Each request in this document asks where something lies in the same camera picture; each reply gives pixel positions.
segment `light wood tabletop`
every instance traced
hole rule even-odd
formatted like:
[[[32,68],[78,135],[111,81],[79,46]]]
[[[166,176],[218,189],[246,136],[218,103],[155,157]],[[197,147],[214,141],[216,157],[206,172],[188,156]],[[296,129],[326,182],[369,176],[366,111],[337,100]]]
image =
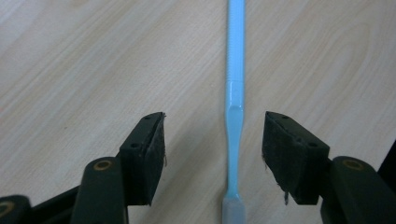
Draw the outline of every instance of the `light wood tabletop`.
[[[220,223],[227,1],[0,1],[0,196],[79,185],[163,111],[167,166],[131,223]],[[247,223],[321,223],[262,161],[265,111],[378,169],[396,138],[396,1],[247,0],[239,161]]]

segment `wood grain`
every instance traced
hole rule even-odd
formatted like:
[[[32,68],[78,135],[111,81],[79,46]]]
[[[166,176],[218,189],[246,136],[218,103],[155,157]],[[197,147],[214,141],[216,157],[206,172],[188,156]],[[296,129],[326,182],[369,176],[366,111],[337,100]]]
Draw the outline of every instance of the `wood grain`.
[[[22,1],[0,7],[0,196],[33,205],[167,114],[168,160],[132,223],[220,223],[227,1]],[[321,223],[286,206],[261,158],[266,110],[377,169],[396,138],[396,1],[247,0],[240,190],[247,223]]]

